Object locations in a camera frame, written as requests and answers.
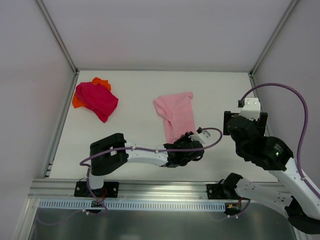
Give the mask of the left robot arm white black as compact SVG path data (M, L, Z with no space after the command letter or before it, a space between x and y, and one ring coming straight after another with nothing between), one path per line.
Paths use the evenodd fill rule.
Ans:
M204 146L188 132L174 143L151 147L126 141L123 133L115 133L89 146L90 172L85 190L93 197L103 191L104 179L126 163L150 164L162 168L184 167L199 161Z

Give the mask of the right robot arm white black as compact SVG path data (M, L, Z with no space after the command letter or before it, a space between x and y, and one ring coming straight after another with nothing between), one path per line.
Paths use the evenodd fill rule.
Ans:
M318 235L320 199L299 175L291 149L281 139L264 135L267 118L265 112L257 120L250 120L225 111L223 134L235 142L239 157L268 171L289 193L267 189L236 173L224 180L221 192L228 199L240 197L259 202L283 215L299 231Z

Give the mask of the light pink t shirt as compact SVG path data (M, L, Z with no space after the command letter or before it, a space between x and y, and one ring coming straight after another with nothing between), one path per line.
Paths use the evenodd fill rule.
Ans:
M195 132L192 108L192 92L182 92L160 96L153 100L154 107L162 117L166 141L170 144L186 132Z

